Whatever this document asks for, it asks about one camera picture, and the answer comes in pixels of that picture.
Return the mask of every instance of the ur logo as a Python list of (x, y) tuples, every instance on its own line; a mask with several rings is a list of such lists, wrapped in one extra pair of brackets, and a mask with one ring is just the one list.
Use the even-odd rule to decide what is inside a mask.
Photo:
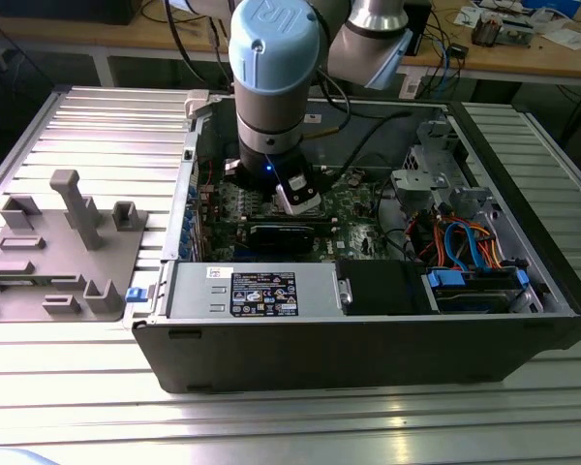
[(264, 23), (271, 24), (281, 34), (287, 32), (295, 22), (299, 11), (284, 6), (281, 0), (262, 0), (254, 16)]

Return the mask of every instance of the blue cable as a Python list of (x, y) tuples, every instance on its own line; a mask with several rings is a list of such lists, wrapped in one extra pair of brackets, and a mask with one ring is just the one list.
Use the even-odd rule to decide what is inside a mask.
[(435, 98), (438, 98), (443, 91), (445, 82), (447, 81), (447, 71), (449, 70), (449, 57), (447, 56), (447, 51), (445, 50), (443, 42), (435, 38), (433, 38), (433, 41), (439, 44), (439, 47), (441, 47), (443, 53), (443, 78), (442, 81), (439, 83), (439, 86), (437, 87), (437, 94), (435, 94)]
[(445, 230), (445, 238), (443, 239), (443, 242), (445, 243), (445, 252), (447, 253), (447, 256), (450, 257), (450, 259), (453, 262), (458, 264), (463, 271), (469, 271), (467, 266), (456, 258), (456, 256), (452, 252), (452, 247), (450, 245), (450, 240), (452, 239), (452, 235), (454, 234), (454, 229), (457, 226), (462, 227), (465, 230), (465, 233), (467, 233), (467, 238), (469, 239), (469, 248), (472, 251), (472, 258), (474, 259), (475, 266), (482, 269), (489, 269), (488, 266), (486, 265), (486, 262), (484, 261), (484, 259), (482, 259), (482, 256), (477, 251), (474, 232), (469, 226), (467, 226), (464, 223), (460, 222), (452, 223), (447, 227), (447, 230)]

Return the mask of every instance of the aluminum extrusion table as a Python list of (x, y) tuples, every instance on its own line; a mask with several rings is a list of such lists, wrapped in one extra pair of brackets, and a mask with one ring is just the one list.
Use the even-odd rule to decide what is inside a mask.
[[(52, 94), (0, 169), (0, 205), (22, 193), (61, 208), (46, 181), (55, 168), (78, 169), (82, 194), (100, 208), (128, 200), (149, 211), (133, 283), (153, 281), (185, 97)], [(531, 116), (467, 109), (581, 276), (578, 171)], [(64, 465), (581, 465), (581, 343), (541, 354), (500, 384), (173, 395), (120, 322), (0, 325), (0, 446)]]

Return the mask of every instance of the power supply label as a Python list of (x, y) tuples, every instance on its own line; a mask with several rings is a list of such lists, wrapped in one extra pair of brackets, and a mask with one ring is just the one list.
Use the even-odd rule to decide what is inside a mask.
[(299, 315), (294, 273), (233, 273), (230, 295), (235, 317)]

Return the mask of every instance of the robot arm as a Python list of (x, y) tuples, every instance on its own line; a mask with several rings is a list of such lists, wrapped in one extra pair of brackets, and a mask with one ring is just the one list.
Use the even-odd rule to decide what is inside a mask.
[(315, 72), (383, 89), (412, 37), (403, 0), (170, 0), (198, 15), (231, 15), (229, 61), (241, 169), (277, 192), (288, 214), (321, 202), (299, 149)]

